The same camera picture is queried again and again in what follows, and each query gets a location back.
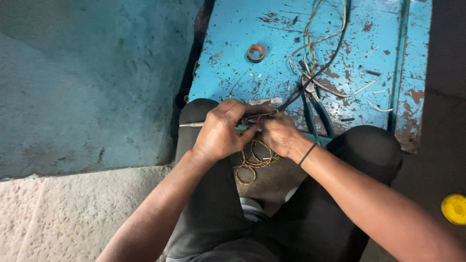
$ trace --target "person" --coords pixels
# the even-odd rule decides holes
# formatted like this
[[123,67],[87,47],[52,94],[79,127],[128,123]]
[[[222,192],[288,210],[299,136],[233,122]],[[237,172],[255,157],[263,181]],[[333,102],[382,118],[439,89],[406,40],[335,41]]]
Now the person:
[[[155,261],[167,246],[167,261],[177,262],[358,261],[371,237],[400,261],[465,261],[447,231],[389,187],[402,163],[389,132],[357,126],[323,148],[283,113],[234,131],[245,113],[271,109],[234,99],[188,103],[180,124],[204,126],[180,128],[176,166],[97,260]],[[309,177],[272,217],[254,223],[241,209],[229,156],[259,126],[265,144]]]

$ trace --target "black pants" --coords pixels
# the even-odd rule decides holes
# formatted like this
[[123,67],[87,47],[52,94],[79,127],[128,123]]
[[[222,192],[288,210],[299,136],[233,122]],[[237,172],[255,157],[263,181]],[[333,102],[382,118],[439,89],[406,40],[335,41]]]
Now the black pants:
[[[180,124],[204,121],[217,104],[202,98],[188,103]],[[200,127],[180,128],[176,163],[194,146],[199,131]],[[369,125],[349,129],[327,150],[388,186],[402,164],[393,135]],[[281,261],[358,261],[369,239],[310,176],[270,219],[258,224],[246,220],[228,157],[197,185],[168,242],[168,257],[194,256],[243,237],[266,246]]]

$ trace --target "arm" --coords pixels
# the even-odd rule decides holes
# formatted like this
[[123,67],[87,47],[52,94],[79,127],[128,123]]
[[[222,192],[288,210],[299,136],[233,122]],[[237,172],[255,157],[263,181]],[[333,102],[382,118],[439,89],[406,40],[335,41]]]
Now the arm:
[[246,111],[254,113],[259,108],[231,99],[210,111],[193,149],[118,229],[97,261],[155,261],[205,172],[218,160],[243,149],[255,135],[257,125],[240,135],[234,127]]
[[[313,141],[279,113],[261,119],[265,143],[299,163]],[[406,197],[316,146],[301,167],[319,182],[345,214],[400,261],[465,261],[458,242]]]

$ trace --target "blue wall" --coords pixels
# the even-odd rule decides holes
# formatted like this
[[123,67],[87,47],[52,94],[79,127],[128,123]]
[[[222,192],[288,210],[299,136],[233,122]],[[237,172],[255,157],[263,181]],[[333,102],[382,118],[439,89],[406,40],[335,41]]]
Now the blue wall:
[[200,0],[0,0],[0,179],[156,165]]

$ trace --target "left hand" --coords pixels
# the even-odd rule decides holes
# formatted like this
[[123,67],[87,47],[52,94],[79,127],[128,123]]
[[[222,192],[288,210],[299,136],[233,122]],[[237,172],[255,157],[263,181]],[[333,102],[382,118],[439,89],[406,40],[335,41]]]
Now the left hand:
[[263,113],[267,111],[266,108],[261,105],[251,106],[236,99],[223,101],[207,114],[192,150],[211,163],[241,151],[254,137],[259,126],[253,124],[237,135],[234,130],[237,122],[245,113]]

